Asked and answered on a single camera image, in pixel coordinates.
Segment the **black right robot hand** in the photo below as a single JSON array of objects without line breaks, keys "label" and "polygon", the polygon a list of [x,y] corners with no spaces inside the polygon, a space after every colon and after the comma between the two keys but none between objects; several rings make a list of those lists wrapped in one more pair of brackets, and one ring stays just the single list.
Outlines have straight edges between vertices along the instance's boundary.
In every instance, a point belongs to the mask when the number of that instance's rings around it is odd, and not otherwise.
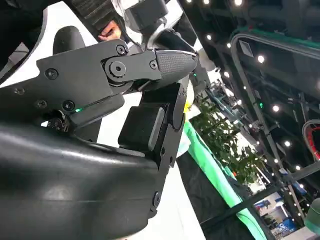
[{"label": "black right robot hand", "polygon": [[157,213],[198,57],[122,40],[37,61],[0,90],[0,237],[109,240]]}]

